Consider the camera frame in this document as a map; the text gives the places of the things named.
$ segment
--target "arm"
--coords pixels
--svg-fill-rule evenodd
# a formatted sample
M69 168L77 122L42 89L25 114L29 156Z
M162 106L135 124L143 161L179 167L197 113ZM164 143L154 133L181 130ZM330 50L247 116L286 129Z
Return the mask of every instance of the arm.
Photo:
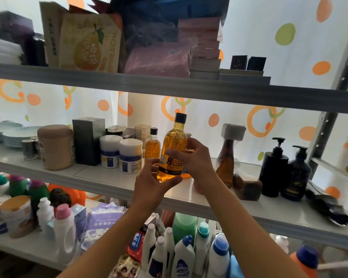
M182 180L178 176L158 182L151 173L152 164L158 162L158 158L150 159L137 176L130 209L57 278L106 278L110 275L135 233L158 207L165 193Z
M249 215L240 201L221 181L213 168L209 149L189 138L186 154L167 149L166 153L183 162L198 182L227 237L246 278L306 278L301 268L273 241Z

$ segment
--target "tall black box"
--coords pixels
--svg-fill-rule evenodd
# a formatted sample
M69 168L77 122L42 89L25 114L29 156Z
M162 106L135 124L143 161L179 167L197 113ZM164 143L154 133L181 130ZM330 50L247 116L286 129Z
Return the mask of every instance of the tall black box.
M100 164L99 138L105 135L105 120L93 117L73 119L72 127L76 163L90 166Z

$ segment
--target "cotton swab container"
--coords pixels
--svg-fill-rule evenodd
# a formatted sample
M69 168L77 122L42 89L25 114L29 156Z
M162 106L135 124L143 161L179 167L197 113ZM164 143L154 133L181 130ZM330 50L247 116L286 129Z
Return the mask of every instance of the cotton swab container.
M103 168L117 168L119 166L119 148L122 136L107 135L99 138L101 146L101 164Z
M120 171L122 173L138 173L142 169L142 145L137 139L120 141Z

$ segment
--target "pink bottle cap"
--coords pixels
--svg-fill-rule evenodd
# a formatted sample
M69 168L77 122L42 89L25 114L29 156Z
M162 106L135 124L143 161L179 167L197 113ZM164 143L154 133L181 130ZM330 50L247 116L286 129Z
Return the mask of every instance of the pink bottle cap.
M30 183L31 188L36 188L36 187L40 187L40 186L44 186L44 185L45 185L45 182L36 181L36 180L31 180L31 183Z
M10 175L9 181L23 181L24 177L16 176L16 175Z
M56 219L64 220L71 215L71 208L68 204L61 204L57 207Z

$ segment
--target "hand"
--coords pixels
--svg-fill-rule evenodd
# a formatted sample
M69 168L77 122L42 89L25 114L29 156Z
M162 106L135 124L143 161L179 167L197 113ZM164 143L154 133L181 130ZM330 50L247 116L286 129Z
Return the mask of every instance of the hand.
M191 137L188 138L187 149L194 151L181 152L175 149L166 149L165 153L183 163L184 168L196 181L215 173L212 159L210 158L209 148L201 142Z
M159 182L153 173L153 164L159 161L159 158L149 159L135 179L132 206L138 207L138 210L147 214L147 217L159 206L165 193L182 181L181 176L176 176L165 182Z

